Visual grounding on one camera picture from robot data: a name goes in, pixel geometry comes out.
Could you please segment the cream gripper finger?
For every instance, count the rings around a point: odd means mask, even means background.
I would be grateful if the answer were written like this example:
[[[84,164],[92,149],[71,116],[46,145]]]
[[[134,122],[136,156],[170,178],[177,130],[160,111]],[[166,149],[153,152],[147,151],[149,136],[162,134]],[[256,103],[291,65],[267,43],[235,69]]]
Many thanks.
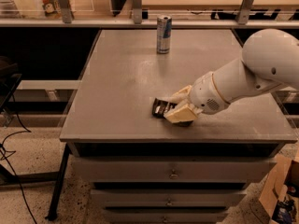
[[[181,90],[179,90],[176,93],[172,94],[169,98],[169,101],[171,103],[175,103],[175,104],[180,103],[181,101],[188,98],[191,89],[192,89],[191,85],[188,85],[188,86],[182,88]]]
[[[189,122],[198,118],[198,109],[192,104],[177,105],[164,114],[171,123]]]

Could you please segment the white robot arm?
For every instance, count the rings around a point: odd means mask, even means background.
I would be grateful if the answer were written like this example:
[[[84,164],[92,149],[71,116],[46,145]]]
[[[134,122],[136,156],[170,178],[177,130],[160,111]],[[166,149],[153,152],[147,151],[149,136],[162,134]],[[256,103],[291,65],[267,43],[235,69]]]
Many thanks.
[[[251,35],[242,55],[206,73],[170,97],[164,113],[171,123],[192,122],[200,114],[216,114],[237,100],[285,87],[299,89],[299,40],[276,29]]]

